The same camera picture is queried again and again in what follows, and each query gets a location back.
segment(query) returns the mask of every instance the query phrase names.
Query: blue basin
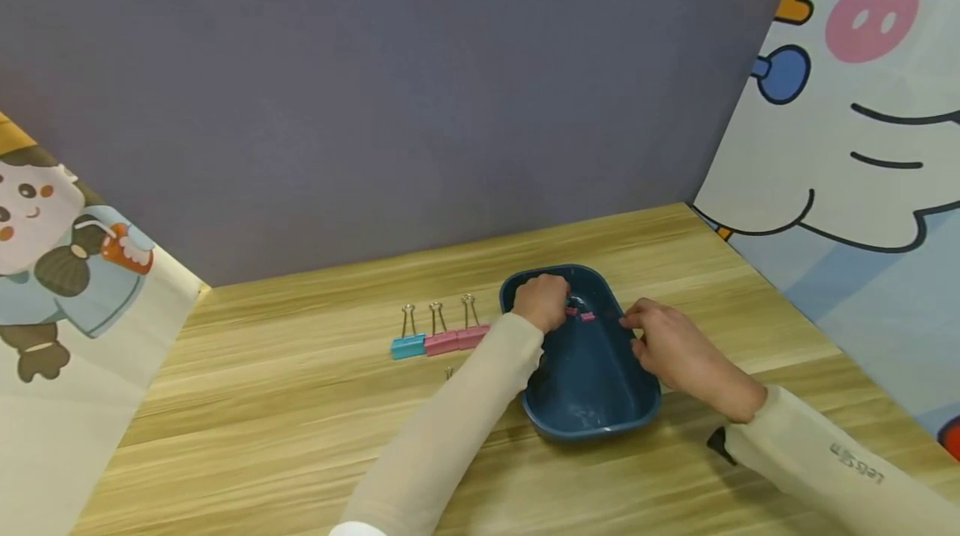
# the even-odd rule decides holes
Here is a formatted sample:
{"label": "blue basin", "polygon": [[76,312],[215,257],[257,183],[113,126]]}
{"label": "blue basin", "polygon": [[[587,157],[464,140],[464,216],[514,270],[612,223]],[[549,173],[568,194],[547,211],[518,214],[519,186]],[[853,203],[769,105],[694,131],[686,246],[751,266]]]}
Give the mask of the blue basin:
{"label": "blue basin", "polygon": [[598,272],[557,265],[514,274],[500,287],[500,309],[513,308],[517,288],[539,274],[570,284],[570,307],[594,313],[593,321],[567,316],[543,341],[541,367],[523,391],[523,409],[544,438],[557,441],[610,436],[650,423],[661,387],[633,357],[633,332],[620,327],[623,311]]}

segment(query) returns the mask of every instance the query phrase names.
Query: cartoon character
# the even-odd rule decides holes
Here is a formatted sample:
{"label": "cartoon character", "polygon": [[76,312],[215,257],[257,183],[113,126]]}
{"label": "cartoon character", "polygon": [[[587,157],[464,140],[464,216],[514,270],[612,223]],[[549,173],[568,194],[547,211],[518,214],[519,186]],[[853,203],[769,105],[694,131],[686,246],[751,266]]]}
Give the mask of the cartoon character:
{"label": "cartoon character", "polygon": [[960,461],[960,417],[952,418],[946,426],[940,428],[940,433],[937,434],[937,442],[943,448],[946,448],[954,459]]}
{"label": "cartoon character", "polygon": [[923,244],[960,207],[960,0],[782,0],[694,207],[717,231]]}
{"label": "cartoon character", "polygon": [[131,306],[153,242],[0,113],[0,340],[24,383],[70,360],[57,321],[89,338]]}

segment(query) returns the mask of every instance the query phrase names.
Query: gray backdrop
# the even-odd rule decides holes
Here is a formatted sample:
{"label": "gray backdrop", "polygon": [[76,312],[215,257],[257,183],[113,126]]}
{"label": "gray backdrop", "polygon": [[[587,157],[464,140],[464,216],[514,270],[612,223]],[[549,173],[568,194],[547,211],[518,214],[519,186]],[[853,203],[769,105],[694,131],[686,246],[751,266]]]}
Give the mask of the gray backdrop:
{"label": "gray backdrop", "polygon": [[688,200],[778,0],[0,0],[0,110],[219,285]]}

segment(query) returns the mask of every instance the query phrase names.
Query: blue cartoon mouth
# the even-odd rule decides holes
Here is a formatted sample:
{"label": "blue cartoon mouth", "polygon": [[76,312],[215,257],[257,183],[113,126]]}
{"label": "blue cartoon mouth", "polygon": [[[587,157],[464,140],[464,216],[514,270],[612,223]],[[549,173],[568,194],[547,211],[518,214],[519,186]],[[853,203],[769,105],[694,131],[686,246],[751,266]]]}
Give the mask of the blue cartoon mouth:
{"label": "blue cartoon mouth", "polygon": [[800,96],[810,78],[810,56],[797,44],[781,46],[753,61],[750,77],[772,105],[788,105]]}
{"label": "blue cartoon mouth", "polygon": [[859,113],[865,118],[895,125],[933,125],[935,123],[945,123],[946,121],[954,121],[954,123],[960,125],[960,108],[950,113],[928,115],[925,118],[898,118],[897,115],[888,115],[886,113],[880,113],[879,111],[873,111],[872,108],[857,105],[857,103],[853,103],[850,108],[852,108],[854,113]]}

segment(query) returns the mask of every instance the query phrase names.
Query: beige sleeve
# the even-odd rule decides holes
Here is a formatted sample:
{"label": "beige sleeve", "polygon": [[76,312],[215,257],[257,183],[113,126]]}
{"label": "beige sleeve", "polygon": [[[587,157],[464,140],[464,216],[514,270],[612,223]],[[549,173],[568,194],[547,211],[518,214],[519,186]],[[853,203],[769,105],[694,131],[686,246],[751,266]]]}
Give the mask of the beige sleeve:
{"label": "beige sleeve", "polygon": [[727,453],[862,536],[960,534],[960,508],[870,453],[800,398],[770,386],[751,423],[726,427]]}
{"label": "beige sleeve", "polygon": [[500,317],[453,378],[380,453],[341,521],[365,523],[387,536],[432,534],[493,425],[526,388],[542,344],[541,330],[523,317]]}

